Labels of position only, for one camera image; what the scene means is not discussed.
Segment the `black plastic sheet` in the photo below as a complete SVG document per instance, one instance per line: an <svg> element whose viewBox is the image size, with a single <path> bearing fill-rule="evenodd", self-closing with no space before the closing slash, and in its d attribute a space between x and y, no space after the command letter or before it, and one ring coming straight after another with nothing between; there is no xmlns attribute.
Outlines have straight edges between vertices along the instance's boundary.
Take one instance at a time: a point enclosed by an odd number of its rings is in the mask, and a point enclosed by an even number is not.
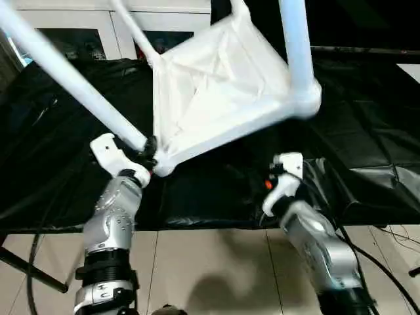
<svg viewBox="0 0 420 315"><path fill-rule="evenodd" d="M131 60L75 64L137 128L152 134L152 72ZM274 154L305 157L299 195L345 224L420 222L419 86L386 62L317 59L323 88L318 115L289 120L153 177L137 228L260 228ZM89 150L108 132L35 64L0 100L0 229L79 230L110 176Z"/></svg>

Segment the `glass cabinet door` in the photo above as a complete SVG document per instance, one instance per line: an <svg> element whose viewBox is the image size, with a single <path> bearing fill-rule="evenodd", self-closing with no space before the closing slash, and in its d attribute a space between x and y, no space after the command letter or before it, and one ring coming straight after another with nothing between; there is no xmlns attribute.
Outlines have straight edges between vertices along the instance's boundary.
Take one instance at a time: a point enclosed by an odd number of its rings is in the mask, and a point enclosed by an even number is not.
<svg viewBox="0 0 420 315"><path fill-rule="evenodd" d="M21 10L19 13L41 31L68 59L119 59L116 35L109 12L82 10ZM23 65L31 56L9 38Z"/></svg>
<svg viewBox="0 0 420 315"><path fill-rule="evenodd" d="M132 12L131 14L159 53L164 53L210 27L210 14L175 12ZM111 17L123 58L142 58L140 49L135 45L130 31L121 18L115 12L111 12Z"/></svg>

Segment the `cable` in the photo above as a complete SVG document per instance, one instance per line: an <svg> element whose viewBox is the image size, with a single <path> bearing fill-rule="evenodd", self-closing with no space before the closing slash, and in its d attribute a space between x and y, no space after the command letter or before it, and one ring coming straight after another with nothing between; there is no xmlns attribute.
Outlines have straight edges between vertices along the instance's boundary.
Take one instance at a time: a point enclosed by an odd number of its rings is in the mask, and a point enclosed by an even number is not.
<svg viewBox="0 0 420 315"><path fill-rule="evenodd" d="M88 152L90 150L89 146L86 146L84 149L80 151L80 155L85 154L85 152ZM60 195L61 191L64 189L65 185L67 185L70 177L72 174L74 174L76 171L78 171L83 166L83 159L82 158L75 158L62 172L62 181L57 182L57 189L55 192L54 197L52 198L51 202L48 204L41 221L39 223L39 226L37 227L37 230L35 231L35 235L33 237L31 251L29 255L28 260L28 269L27 269L27 276L26 276L26 295L28 298L28 306L29 310L31 312L31 315L38 315L37 308L35 305L35 299L33 297L33 283L32 283L32 266L35 262L35 256L37 252L37 247L39 243L39 237L41 235L42 227L45 225L45 222L47 220L48 214L50 213L51 209L53 208L53 205L55 204L55 201L57 197Z"/></svg>
<svg viewBox="0 0 420 315"><path fill-rule="evenodd" d="M338 236L338 238L345 242L345 239L342 238L341 236ZM398 281L398 279L395 278L395 276L383 264L381 264L375 257L371 256L369 253L366 253L363 249L361 249L357 245L353 244L353 247L355 248L355 250L357 250L359 253L361 253L363 256L369 259L371 262L376 264L379 267L379 269L381 269L388 276L388 278L391 279L394 285L400 290L401 294L403 294L403 296L407 299L408 303L414 309L414 312L417 315L420 315L420 308L417 306L417 304L415 303L411 295L408 293L406 288Z"/></svg>
<svg viewBox="0 0 420 315"><path fill-rule="evenodd" d="M352 240L350 239L350 236L347 234L347 231L346 231L346 229L344 228L343 225L340 225L339 226L339 230L343 234L344 239L346 240L346 243L348 244L348 246L350 246L350 248L354 252L354 256L356 257L356 261L357 261L357 271L359 273L359 277L360 277L360 281L362 283L362 287L366 290L367 294L370 297L370 293L369 293L369 289L368 289L368 284L366 283L365 274L363 273L363 270L362 270L362 267L361 267L361 264L360 264L359 257L356 255L355 245L353 244Z"/></svg>
<svg viewBox="0 0 420 315"><path fill-rule="evenodd" d="M45 210L43 217L41 219L41 222L39 223L38 229L35 233L35 235L33 236L33 241L32 241L32 247L31 247L31 251L30 251L30 255L29 255L29 261L28 261L28 269L27 269L27 273L28 275L26 276L26 291L27 291L27 297L28 297L28 306L29 306L29 310L31 312L31 315L38 315L37 312L37 308L35 305L35 299L33 297L33 285L32 285L32 266L33 263L35 262L35 256L37 253L37 247L38 247L38 243L39 243L39 237L41 235L41 229L45 224L45 221L47 220L48 214L50 213L51 209L53 208L53 205L58 197L58 195L60 194L61 190L63 189L63 187L65 186L65 184L67 183L67 181L64 181L64 183L62 183L58 190L57 193L55 194L54 198L51 200L50 204L48 205L47 209Z"/></svg>
<svg viewBox="0 0 420 315"><path fill-rule="evenodd" d="M420 245L420 241L414 240L414 239L410 238L409 236L404 236L404 235L401 235L401 234L399 234L399 233L395 233L394 231L392 231L391 227L390 227L391 232L390 232L390 231L388 231L388 230L384 230L384 229L382 229L382 228L378 228L378 227L376 227L376 228L377 228L378 230L382 231L382 232L385 232L385 233L388 233L388 234L393 235L393 236L394 236L395 241L396 241L398 244L400 244L402 247L405 247L405 248L411 249L412 251L415 251L415 252L417 252L417 253L419 253L419 254L420 254L420 251L418 251L418 250L416 250L416 249L414 249L414 248L412 248L412 247L410 247L410 246L407 246L407 245L402 244L402 243L401 243L402 241L398 241L398 240L395 238L395 236L398 236L398 237L400 237L400 238L404 238L406 241L410 241L410 242L416 243L417 245Z"/></svg>

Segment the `tiled floor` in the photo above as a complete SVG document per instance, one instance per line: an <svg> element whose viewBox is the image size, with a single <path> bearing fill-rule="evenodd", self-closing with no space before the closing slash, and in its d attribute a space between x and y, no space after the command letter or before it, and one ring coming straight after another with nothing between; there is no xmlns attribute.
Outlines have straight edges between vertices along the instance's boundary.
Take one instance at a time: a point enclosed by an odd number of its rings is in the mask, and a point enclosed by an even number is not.
<svg viewBox="0 0 420 315"><path fill-rule="evenodd" d="M396 233L420 239L420 227L392 227ZM420 303L420 276L407 275L420 265L420 245L374 227L351 227L355 244L384 263ZM28 258L31 236L9 236L5 247ZM42 239L36 266L65 282L81 263L81 235L48 235ZM381 315L414 314L382 272L361 257L367 284ZM177 305L189 315L321 314L305 266L280 230L196 230L137 232L131 253L138 270L140 314L164 304ZM72 314L72 281L61 294L34 281L38 313ZM29 315L25 276L0 263L0 315Z"/></svg>

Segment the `black stand leg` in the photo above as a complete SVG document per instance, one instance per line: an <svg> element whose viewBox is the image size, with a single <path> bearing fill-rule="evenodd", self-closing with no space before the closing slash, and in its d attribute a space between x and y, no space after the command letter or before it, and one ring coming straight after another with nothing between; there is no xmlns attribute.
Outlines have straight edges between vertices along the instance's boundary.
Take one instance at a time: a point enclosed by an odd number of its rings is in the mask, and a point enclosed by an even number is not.
<svg viewBox="0 0 420 315"><path fill-rule="evenodd" d="M29 263L20 258L19 256L16 256L11 251L8 251L4 247L0 247L0 261L3 261L27 274ZM65 293L68 291L68 286L66 284L59 282L57 279L54 279L50 275L46 274L44 271L41 271L40 269L34 266L32 267L31 274L34 279L43 282L47 286L52 287L53 289L56 289L61 293Z"/></svg>

